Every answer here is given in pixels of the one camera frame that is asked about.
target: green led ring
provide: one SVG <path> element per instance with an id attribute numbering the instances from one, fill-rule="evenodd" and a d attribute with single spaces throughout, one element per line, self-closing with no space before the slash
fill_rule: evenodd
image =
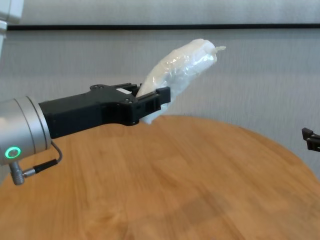
<path id="1" fill-rule="evenodd" d="M 17 151 L 17 154 L 15 156 L 10 156 L 9 153 L 11 151 L 14 151 L 16 150 Z M 19 155 L 21 154 L 21 149 L 18 148 L 17 146 L 12 146 L 12 147 L 9 147 L 6 151 L 5 151 L 5 157 L 7 159 L 15 159 L 16 157 L 18 157 Z"/>

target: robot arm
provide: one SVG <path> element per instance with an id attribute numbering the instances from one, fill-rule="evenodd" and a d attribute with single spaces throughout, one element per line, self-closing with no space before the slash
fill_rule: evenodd
<path id="1" fill-rule="evenodd" d="M 87 93 L 36 103 L 30 97 L 0 102 L 0 165 L 8 164 L 14 184 L 58 164 L 62 153 L 52 139 L 104 124 L 133 126 L 171 101 L 169 87 L 136 97 L 139 88 L 126 83 L 93 85 Z M 19 160 L 53 145 L 59 158 L 21 170 Z"/>

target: white plastic bag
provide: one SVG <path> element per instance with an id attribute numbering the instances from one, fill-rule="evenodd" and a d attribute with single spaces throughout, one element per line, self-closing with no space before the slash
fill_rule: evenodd
<path id="1" fill-rule="evenodd" d="M 196 39 L 173 50 L 162 59 L 146 77 L 136 96 L 140 97 L 156 89 L 170 87 L 171 102 L 161 105 L 161 110 L 145 116 L 142 120 L 151 124 L 155 118 L 163 114 L 192 80 L 217 61 L 216 53 L 225 48 L 225 46 L 215 47 L 208 40 Z"/>

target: cable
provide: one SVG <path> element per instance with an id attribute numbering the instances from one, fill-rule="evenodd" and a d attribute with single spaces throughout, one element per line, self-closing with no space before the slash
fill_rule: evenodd
<path id="1" fill-rule="evenodd" d="M 39 164 L 39 165 L 35 165 L 32 168 L 29 168 L 29 169 L 23 171 L 23 176 L 25 178 L 31 177 L 31 176 L 33 176 L 35 174 L 38 174 L 38 173 L 42 172 L 43 170 L 51 168 L 51 167 L 53 167 L 53 166 L 55 166 L 55 165 L 57 165 L 58 163 L 61 162 L 61 160 L 63 158 L 62 151 L 60 150 L 60 148 L 52 140 L 51 140 L 51 145 L 59 153 L 59 158 L 58 159 L 52 159 L 50 161 L 44 162 L 44 163 Z"/>
<path id="2" fill-rule="evenodd" d="M 52 140 L 51 140 L 51 145 L 59 153 L 59 158 L 56 161 L 57 161 L 57 163 L 60 163 L 64 155 L 63 155 L 62 151 L 60 150 L 60 148 Z"/>

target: wood grain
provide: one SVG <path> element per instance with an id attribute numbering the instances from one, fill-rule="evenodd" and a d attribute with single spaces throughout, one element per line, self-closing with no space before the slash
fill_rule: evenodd
<path id="1" fill-rule="evenodd" d="M 319 240 L 320 185 L 243 128 L 182 116 L 56 140 L 60 165 L 0 187 L 2 240 Z M 53 149 L 22 161 L 55 157 Z"/>

